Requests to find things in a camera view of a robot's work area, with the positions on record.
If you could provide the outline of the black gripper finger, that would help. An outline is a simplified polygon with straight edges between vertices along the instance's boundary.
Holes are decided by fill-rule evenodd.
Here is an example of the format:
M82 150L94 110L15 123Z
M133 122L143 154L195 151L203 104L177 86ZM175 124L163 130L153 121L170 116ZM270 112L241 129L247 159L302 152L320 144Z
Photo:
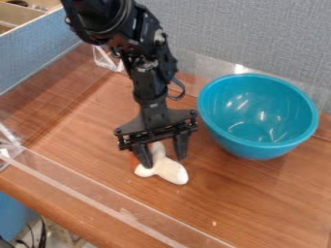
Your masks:
M174 137L175 152L179 160L187 157L189 137L189 132L179 133Z
M146 169L153 168L153 154L150 144L135 144L133 150L133 165L143 165Z

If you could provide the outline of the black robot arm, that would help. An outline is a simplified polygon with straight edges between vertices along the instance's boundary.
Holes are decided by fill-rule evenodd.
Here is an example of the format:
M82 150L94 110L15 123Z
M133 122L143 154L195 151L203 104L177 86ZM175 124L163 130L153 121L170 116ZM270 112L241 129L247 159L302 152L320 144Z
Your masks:
M137 0L61 0L66 23L81 40L107 47L123 64L134 82L134 98L141 105L137 118L114 134L122 150L137 155L146 168L154 166L149 146L173 139L177 155L187 156L189 137L197 130L197 111L170 109L167 101L185 96L169 94L178 59L169 47L167 34L149 8Z

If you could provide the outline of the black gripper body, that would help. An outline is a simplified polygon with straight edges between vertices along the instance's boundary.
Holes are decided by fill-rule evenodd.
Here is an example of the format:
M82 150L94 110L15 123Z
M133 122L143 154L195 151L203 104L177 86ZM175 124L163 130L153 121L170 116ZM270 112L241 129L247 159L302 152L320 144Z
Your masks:
M138 143L153 143L174 139L183 132L197 131L195 109L171 109L167 107L167 95L153 100L145 100L134 95L141 105L141 112L131 122L121 126L114 134L122 150L134 149Z

